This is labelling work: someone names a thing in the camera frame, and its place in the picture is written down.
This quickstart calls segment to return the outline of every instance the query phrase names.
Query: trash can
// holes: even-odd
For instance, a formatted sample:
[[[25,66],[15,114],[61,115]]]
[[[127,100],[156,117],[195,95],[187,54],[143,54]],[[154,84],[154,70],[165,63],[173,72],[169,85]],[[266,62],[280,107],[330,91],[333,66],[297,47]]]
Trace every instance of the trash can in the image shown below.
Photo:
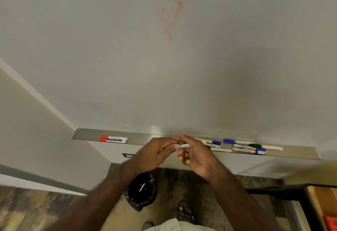
[[[158,183],[156,178],[150,173],[139,174],[124,192],[126,200],[137,211],[148,206],[156,200]]]

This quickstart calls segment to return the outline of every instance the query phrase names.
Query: person's left hand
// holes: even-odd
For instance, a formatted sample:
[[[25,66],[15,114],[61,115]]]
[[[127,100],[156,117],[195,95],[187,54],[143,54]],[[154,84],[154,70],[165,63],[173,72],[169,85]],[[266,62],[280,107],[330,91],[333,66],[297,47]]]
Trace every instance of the person's left hand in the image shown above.
[[[178,143],[178,141],[170,137],[152,138],[130,161],[135,164],[139,173],[152,171],[180,148],[178,144],[172,143]]]

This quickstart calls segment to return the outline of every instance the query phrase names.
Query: whiteboard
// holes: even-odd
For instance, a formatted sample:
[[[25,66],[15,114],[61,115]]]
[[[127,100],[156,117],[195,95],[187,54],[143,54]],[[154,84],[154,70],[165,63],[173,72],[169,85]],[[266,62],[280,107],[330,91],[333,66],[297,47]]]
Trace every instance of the whiteboard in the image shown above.
[[[75,127],[324,146],[335,0],[0,0],[0,57]]]

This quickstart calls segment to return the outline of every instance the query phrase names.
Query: patterned carpet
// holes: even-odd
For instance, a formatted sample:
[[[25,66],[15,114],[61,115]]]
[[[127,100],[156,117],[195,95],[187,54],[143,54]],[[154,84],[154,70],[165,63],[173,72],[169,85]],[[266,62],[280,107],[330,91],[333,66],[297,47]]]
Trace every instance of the patterned carpet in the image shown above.
[[[210,186],[202,178],[191,171],[162,168],[154,170],[153,174],[158,180],[156,201],[141,212],[136,212],[122,196],[102,230],[140,230],[142,224],[149,220],[159,225],[175,217],[180,200],[191,205],[197,224],[218,231],[233,230]],[[249,176],[237,178],[246,188],[279,185],[275,179]],[[41,231],[56,221],[80,197],[0,186],[0,230]],[[284,208],[277,199],[275,201],[265,195],[254,197],[285,230],[290,230]]]

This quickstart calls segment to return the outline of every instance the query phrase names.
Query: black metal frame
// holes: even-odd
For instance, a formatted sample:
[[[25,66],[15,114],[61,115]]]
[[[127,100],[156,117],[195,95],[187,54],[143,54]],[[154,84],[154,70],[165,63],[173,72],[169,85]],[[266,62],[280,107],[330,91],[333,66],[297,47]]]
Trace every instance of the black metal frame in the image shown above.
[[[250,194],[275,196],[281,200],[299,201],[311,230],[324,231],[325,229],[322,227],[319,216],[317,215],[316,210],[310,201],[310,196],[307,191],[308,186],[337,188],[337,186],[305,183],[300,185],[284,185],[281,187],[269,186],[264,188],[252,188],[246,189],[246,191]]]

